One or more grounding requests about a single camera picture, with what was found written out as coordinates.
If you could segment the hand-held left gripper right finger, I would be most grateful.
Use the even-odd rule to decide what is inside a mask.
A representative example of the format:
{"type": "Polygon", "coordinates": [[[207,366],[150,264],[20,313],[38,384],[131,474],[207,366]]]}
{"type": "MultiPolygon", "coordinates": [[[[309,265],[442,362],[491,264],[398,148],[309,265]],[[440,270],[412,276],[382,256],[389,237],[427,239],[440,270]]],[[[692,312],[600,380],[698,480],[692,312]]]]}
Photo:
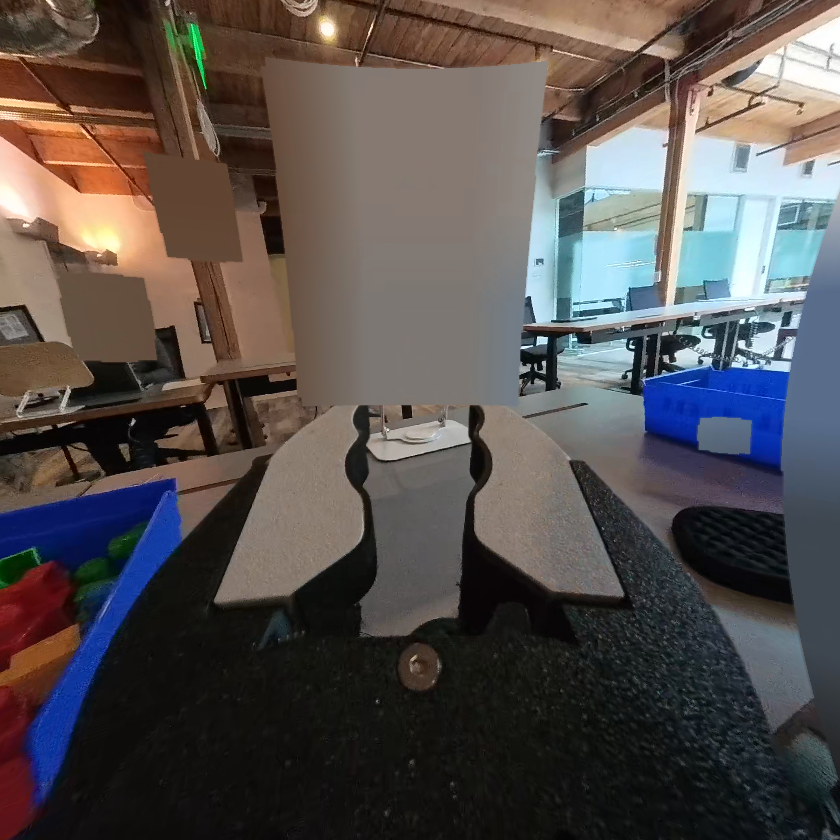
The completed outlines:
{"type": "Polygon", "coordinates": [[[566,606],[623,606],[626,593],[567,454],[509,407],[469,408],[458,591],[467,635],[504,623],[572,639],[566,606]]]}

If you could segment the long wooden desk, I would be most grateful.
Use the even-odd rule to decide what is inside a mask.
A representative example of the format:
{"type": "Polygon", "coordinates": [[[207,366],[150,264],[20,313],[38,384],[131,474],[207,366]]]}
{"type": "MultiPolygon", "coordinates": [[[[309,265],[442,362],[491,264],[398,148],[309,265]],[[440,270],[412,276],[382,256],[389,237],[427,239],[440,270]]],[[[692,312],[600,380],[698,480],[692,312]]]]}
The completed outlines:
{"type": "Polygon", "coordinates": [[[520,394],[534,382],[545,384],[547,391],[560,386],[558,378],[558,339],[573,336],[583,343],[629,341],[633,347],[633,366],[629,375],[628,390],[640,396],[647,381],[663,369],[661,361],[662,337],[675,334],[681,326],[698,325],[710,330],[715,341],[710,362],[715,370],[730,368],[736,356],[739,327],[747,322],[780,322],[788,326],[795,313],[802,311],[805,291],[760,295],[748,298],[721,298],[656,307],[643,310],[621,311],[595,318],[573,318],[566,321],[526,323],[522,332],[535,340],[545,338],[545,353],[540,360],[534,354],[541,344],[521,347],[530,371],[520,375],[520,394]]]}

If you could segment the tan laptop stand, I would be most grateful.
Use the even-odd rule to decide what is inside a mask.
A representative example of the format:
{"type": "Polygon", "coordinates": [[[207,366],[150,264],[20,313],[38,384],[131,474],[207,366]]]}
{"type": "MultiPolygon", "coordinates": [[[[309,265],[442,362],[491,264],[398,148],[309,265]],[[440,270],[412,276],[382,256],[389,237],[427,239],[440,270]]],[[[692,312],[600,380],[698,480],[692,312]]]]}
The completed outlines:
{"type": "Polygon", "coordinates": [[[60,342],[16,344],[1,348],[1,394],[16,397],[16,419],[63,417],[77,411],[68,407],[72,391],[89,387],[95,377],[85,362],[68,345],[60,342]],[[34,395],[59,392],[57,406],[34,410],[34,395]]]}

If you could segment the black office chair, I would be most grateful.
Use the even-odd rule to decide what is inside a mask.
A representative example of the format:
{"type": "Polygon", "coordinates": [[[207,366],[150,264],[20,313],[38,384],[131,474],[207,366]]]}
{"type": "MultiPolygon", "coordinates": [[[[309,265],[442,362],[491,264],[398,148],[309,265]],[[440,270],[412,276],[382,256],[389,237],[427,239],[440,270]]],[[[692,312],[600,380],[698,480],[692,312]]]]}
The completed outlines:
{"type": "MultiPolygon", "coordinates": [[[[731,290],[728,279],[704,280],[703,291],[707,301],[730,299],[731,290]]],[[[738,331],[731,340],[731,357],[742,357],[744,367],[749,364],[761,364],[763,357],[752,350],[753,339],[759,335],[771,333],[775,329],[773,322],[742,320],[738,331]]]]}
{"type": "MultiPolygon", "coordinates": [[[[535,323],[536,320],[534,318],[534,311],[532,306],[532,299],[530,296],[527,296],[524,301],[524,323],[530,324],[535,323]]],[[[548,383],[550,379],[547,376],[547,368],[546,362],[549,358],[548,356],[549,347],[548,344],[538,343],[538,336],[533,333],[523,331],[521,333],[521,344],[520,344],[520,366],[527,366],[528,369],[520,373],[519,375],[519,395],[524,396],[526,389],[530,386],[535,384],[536,382],[542,382],[543,384],[547,385],[548,390],[548,383]]],[[[555,373],[556,373],[556,360],[557,356],[563,352],[563,349],[555,347],[555,355],[554,355],[554,362],[555,362],[555,373]]]]}
{"type": "MultiPolygon", "coordinates": [[[[630,287],[626,295],[626,310],[641,311],[658,308],[660,305],[658,284],[647,287],[630,287]]],[[[696,350],[701,338],[692,333],[665,332],[658,340],[659,373],[675,373],[683,368],[676,363],[677,353],[682,350],[696,350]]]]}

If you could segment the blue plastic bin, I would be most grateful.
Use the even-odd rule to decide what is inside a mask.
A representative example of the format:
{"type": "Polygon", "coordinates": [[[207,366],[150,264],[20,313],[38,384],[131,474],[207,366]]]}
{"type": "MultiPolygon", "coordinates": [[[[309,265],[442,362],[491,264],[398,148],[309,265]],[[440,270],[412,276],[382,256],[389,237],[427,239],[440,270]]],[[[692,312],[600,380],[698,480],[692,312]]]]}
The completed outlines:
{"type": "Polygon", "coordinates": [[[111,641],[146,585],[181,543],[182,518],[174,479],[2,513],[3,557],[37,548],[45,560],[57,561],[67,571],[104,556],[111,541],[141,523],[143,533],[29,727],[24,753],[36,805],[46,801],[56,781],[82,702],[111,641]]]}
{"type": "Polygon", "coordinates": [[[644,386],[648,433],[781,469],[784,371],[698,368],[663,374],[644,386]]]}

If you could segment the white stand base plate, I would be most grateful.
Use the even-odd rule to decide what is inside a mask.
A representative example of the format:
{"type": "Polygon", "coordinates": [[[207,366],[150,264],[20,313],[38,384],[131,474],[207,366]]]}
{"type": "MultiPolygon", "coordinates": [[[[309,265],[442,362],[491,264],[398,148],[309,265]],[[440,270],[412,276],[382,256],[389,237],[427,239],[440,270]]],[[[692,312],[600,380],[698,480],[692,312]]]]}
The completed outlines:
{"type": "Polygon", "coordinates": [[[385,406],[370,409],[369,418],[376,428],[371,430],[367,448],[382,463],[430,455],[469,443],[468,427],[449,418],[448,406],[432,419],[401,427],[389,427],[385,406]]]}

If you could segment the silver air duct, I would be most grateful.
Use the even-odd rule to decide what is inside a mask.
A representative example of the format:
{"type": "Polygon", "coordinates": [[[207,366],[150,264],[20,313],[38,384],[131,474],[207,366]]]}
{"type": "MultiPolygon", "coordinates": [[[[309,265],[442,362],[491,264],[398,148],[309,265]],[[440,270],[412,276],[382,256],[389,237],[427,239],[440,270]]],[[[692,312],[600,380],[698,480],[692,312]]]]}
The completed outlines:
{"type": "Polygon", "coordinates": [[[92,1],[2,1],[1,53],[52,58],[74,54],[98,35],[92,1]]]}

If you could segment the green exit sign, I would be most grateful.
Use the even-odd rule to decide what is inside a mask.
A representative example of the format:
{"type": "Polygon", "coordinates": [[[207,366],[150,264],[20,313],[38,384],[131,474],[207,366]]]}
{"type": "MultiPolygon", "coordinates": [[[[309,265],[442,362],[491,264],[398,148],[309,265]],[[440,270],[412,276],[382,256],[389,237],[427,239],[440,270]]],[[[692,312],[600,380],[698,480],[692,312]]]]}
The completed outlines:
{"type": "Polygon", "coordinates": [[[207,50],[201,29],[194,16],[175,15],[173,19],[166,19],[164,33],[170,49],[190,66],[198,89],[206,91],[207,50]]]}

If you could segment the framed picture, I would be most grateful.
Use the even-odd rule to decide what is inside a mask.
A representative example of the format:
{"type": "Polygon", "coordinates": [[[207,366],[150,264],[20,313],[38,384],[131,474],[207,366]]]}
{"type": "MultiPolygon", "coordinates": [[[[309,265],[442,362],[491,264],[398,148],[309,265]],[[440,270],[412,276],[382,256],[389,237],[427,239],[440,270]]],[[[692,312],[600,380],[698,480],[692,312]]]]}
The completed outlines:
{"type": "Polygon", "coordinates": [[[1,347],[46,341],[25,304],[1,307],[0,328],[1,347]]]}

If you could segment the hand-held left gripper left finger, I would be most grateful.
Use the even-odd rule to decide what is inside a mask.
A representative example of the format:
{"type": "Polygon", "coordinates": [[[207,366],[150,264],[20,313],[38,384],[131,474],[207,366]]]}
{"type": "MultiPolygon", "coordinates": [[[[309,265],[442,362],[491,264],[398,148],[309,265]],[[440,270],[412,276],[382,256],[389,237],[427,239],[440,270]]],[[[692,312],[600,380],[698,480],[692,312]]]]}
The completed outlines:
{"type": "Polygon", "coordinates": [[[279,607],[313,634],[358,633],[377,574],[366,406],[334,406],[271,456],[213,603],[279,607]]]}

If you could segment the black textured mat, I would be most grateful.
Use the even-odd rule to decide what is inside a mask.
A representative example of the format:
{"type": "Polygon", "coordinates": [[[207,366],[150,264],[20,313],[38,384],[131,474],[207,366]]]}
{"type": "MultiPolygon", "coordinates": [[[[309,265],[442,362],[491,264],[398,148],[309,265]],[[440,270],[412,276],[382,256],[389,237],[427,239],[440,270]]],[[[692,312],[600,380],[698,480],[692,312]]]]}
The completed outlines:
{"type": "Polygon", "coordinates": [[[736,592],[793,604],[784,515],[733,507],[688,507],[671,523],[682,559],[736,592]]]}

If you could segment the pile of mega blocks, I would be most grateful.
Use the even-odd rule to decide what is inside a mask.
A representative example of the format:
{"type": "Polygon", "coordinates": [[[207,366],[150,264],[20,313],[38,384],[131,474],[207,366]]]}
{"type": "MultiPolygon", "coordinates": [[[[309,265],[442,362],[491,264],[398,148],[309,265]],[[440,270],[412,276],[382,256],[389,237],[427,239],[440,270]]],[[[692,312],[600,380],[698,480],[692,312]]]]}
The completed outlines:
{"type": "Polygon", "coordinates": [[[2,838],[34,816],[34,781],[25,754],[28,730],[76,655],[149,523],[108,542],[103,555],[70,569],[37,548],[2,558],[2,838]]]}

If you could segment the wooden post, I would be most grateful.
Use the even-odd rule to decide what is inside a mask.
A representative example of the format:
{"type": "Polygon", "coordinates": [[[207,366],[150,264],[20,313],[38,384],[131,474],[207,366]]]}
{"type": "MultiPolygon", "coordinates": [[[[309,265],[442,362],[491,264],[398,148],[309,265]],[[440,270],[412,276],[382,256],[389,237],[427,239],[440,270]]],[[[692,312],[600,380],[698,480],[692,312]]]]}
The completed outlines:
{"type": "Polygon", "coordinates": [[[655,275],[659,301],[676,298],[681,242],[686,221],[688,166],[699,114],[699,92],[691,80],[673,86],[669,103],[665,177],[661,195],[655,275]]]}

